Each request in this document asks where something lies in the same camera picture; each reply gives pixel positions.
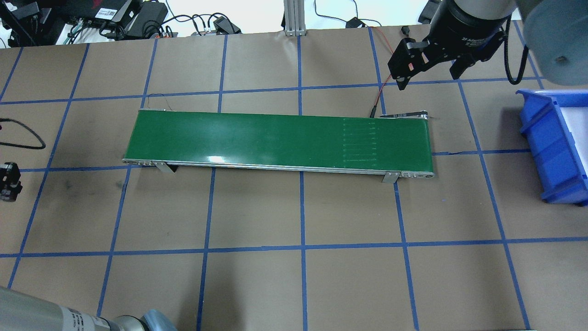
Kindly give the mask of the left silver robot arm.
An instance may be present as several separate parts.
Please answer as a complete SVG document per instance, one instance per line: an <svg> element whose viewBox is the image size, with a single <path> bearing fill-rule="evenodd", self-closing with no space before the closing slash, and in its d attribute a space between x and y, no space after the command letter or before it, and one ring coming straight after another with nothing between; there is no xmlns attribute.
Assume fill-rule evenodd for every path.
<svg viewBox="0 0 588 331"><path fill-rule="evenodd" d="M1 164L1 201L14 202L17 195L21 192L22 186L19 182L22 172L42 172L47 176L47 172L56 171L100 171L100 170L117 170L122 168L126 171L124 182L120 188L119 203L116 210L115 225L113 227L112 238L109 243L109 250L104 251L107 259L107 266L101 287L101 297L97 312L100 315L103 308L103 300L107 289L107 273L110 272L112 259L114 256L115 241L117 239L120 217L123 211L124 198L126 195L128 180L130 179L131 166L119 167L74 167L74 168L21 168L17 169L16 163ZM32 207L31 215L23 235L18 253L2 253L1 258L16 258L13 265L11 278L9 279L8 289L1 290L1 305L13 306L1 310L1 329L5 331L177 331L174 323L170 321L163 313L158 310L148 310L141 318L124 314L116 318L103 318L96 314L87 314L79 310L52 303L48 300L40 299L34 296L25 295L18 291L10 289L13 279L16 277L19 262L24 257L24 248L27 243L32 222L35 218L36 208L42 195L46 178L40 183L40 191L36 195L36 200ZM31 254L27 257L82 257L98 256L100 251L80 251L80 252L57 252L57 253L39 253L40 255Z"/></svg>

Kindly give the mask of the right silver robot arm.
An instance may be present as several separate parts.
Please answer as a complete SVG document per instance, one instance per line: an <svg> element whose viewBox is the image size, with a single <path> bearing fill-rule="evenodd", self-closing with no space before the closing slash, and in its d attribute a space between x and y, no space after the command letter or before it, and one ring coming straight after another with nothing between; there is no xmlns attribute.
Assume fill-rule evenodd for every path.
<svg viewBox="0 0 588 331"><path fill-rule="evenodd" d="M404 90L418 73L452 62L450 75L458 80L466 69L487 62L503 49L508 81L523 78L532 54L548 81L560 86L587 83L587 20L585 0L432 0L429 32L418 41L405 36L388 62L390 76ZM509 35L514 11L523 30L520 69L509 69Z"/></svg>

